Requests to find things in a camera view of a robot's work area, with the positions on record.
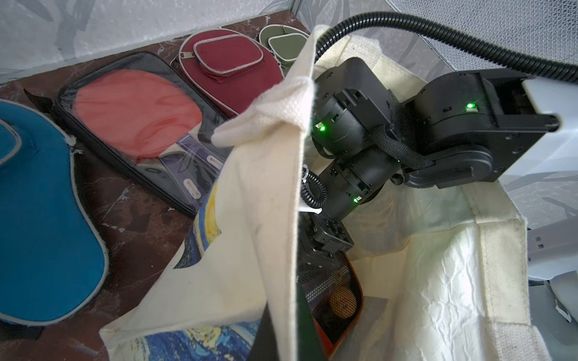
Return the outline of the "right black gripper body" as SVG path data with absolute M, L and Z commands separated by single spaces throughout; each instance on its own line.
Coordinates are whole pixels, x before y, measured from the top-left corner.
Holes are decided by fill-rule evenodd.
M 300 197 L 309 206 L 300 213 L 298 262 L 302 266 L 338 266 L 339 253 L 354 242 L 343 219 L 370 201 L 400 163 L 372 138 L 379 126 L 395 141 L 403 117 L 400 102 L 369 66 L 353 57 L 320 75 L 312 122 L 312 142 L 331 161 L 321 173 L 303 168 Z

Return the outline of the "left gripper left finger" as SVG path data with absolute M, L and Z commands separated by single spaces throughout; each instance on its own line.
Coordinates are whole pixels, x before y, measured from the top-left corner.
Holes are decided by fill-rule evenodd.
M 280 361 L 269 305 L 266 305 L 247 361 Z

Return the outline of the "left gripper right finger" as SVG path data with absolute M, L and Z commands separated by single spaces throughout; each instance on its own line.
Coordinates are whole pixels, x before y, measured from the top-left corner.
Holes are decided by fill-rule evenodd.
M 297 351 L 299 361 L 326 360 L 303 287 L 297 285 Z

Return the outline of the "olive green paddle case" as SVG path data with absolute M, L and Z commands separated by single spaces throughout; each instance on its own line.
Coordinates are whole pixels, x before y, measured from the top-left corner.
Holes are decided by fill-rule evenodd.
M 279 24 L 265 26 L 258 36 L 259 42 L 277 59 L 284 75 L 299 57 L 308 38 L 302 30 Z

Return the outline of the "maroon paddle case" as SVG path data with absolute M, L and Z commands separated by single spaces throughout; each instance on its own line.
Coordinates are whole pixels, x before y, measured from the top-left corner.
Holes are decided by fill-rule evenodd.
M 242 114 L 284 80 L 268 49 L 230 29 L 192 34 L 180 47 L 177 61 L 185 78 L 229 118 Z

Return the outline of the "cream canvas tote bag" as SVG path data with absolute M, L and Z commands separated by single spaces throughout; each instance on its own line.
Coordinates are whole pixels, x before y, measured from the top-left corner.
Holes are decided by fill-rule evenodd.
M 112 360 L 246 360 L 269 305 L 281 360 L 298 360 L 297 206 L 313 79 L 359 56 L 399 99 L 424 81 L 347 36 L 314 58 L 308 41 L 281 84 L 213 136 L 232 153 L 192 233 L 140 304 L 104 326 Z M 336 360 L 548 360 L 531 323 L 527 230 L 497 183 L 386 187 L 346 226 L 364 307 Z

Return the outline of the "clear case red paddle set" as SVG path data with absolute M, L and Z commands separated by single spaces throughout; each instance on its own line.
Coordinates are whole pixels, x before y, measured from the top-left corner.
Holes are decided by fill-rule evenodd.
M 52 99 L 29 99 L 112 168 L 190 218 L 230 153 L 211 142 L 225 114 L 150 52 L 95 69 Z

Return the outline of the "blue paddle case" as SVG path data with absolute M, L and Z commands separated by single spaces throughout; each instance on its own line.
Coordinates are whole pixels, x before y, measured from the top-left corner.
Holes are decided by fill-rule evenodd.
M 1 319 L 58 323 L 102 288 L 109 258 L 75 179 L 75 139 L 25 105 L 1 103 Z

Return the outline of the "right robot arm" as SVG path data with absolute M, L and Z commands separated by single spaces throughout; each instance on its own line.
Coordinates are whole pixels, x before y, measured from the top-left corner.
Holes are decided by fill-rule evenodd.
M 493 182 L 503 174 L 577 168 L 577 67 L 485 42 L 414 15 L 370 12 L 335 25 L 316 43 L 324 55 L 346 35 L 394 28 L 442 42 L 495 64 L 453 72 L 399 101 L 355 57 L 316 79 L 311 136 L 329 159 L 304 171 L 297 273 L 342 268 L 353 246 L 343 219 L 385 183 L 448 188 Z

